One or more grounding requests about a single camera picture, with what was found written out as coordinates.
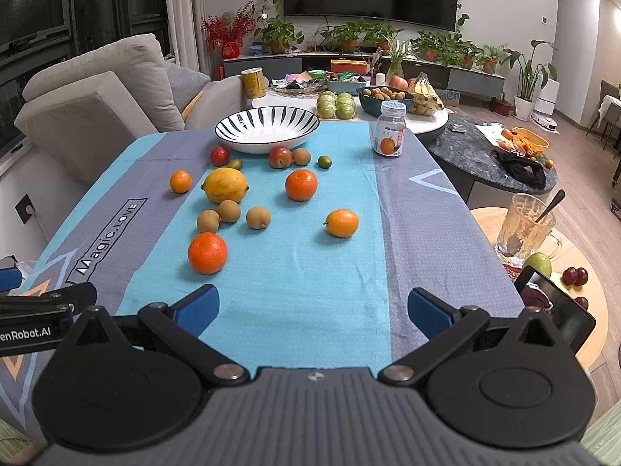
gray couch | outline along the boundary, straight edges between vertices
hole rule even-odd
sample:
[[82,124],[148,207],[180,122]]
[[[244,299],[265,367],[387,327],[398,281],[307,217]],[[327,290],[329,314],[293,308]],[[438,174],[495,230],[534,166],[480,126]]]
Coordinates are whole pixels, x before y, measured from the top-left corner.
[[89,186],[141,136],[211,129],[247,103],[241,77],[211,82],[170,65],[153,35],[46,68],[23,96],[15,126]]

wall outlet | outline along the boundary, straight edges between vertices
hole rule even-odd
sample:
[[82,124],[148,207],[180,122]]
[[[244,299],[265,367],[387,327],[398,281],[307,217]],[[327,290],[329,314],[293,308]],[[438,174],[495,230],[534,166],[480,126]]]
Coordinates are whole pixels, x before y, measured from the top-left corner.
[[30,198],[27,194],[25,194],[24,197],[19,201],[19,203],[15,205],[17,214],[24,224],[26,224],[26,222],[28,222],[28,219],[32,217],[32,214],[26,212],[26,207],[28,206],[31,206],[34,209],[32,201],[30,201]]

glass vase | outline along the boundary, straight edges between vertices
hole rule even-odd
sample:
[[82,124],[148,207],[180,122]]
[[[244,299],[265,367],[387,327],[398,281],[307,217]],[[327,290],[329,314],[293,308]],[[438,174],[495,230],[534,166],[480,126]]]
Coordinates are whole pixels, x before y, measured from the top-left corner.
[[400,59],[394,59],[390,62],[390,68],[386,74],[386,83],[390,82],[390,79],[392,79],[395,75],[403,78],[403,68],[401,67]]

orange box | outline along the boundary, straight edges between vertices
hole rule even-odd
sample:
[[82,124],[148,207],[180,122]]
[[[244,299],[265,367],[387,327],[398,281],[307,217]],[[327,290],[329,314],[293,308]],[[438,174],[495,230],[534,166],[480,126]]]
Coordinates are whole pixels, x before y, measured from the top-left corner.
[[333,59],[330,61],[330,70],[333,73],[354,72],[358,75],[366,75],[369,71],[369,64],[365,61]]

black marble table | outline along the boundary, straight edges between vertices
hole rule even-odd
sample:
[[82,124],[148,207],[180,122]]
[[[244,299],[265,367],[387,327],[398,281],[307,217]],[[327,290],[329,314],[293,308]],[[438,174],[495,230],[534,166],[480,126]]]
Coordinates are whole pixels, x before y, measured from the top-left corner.
[[[528,193],[533,196],[547,195],[554,189],[558,182],[555,168],[543,167],[546,186],[542,190],[522,184],[511,177],[496,159],[493,145],[474,126],[475,124],[486,126],[488,123],[465,115],[449,114],[442,135],[432,141],[423,142],[466,203],[470,199],[474,183],[485,184],[508,193]],[[451,127],[457,127],[465,132],[456,133]],[[545,155],[537,159],[542,165],[545,160]]]

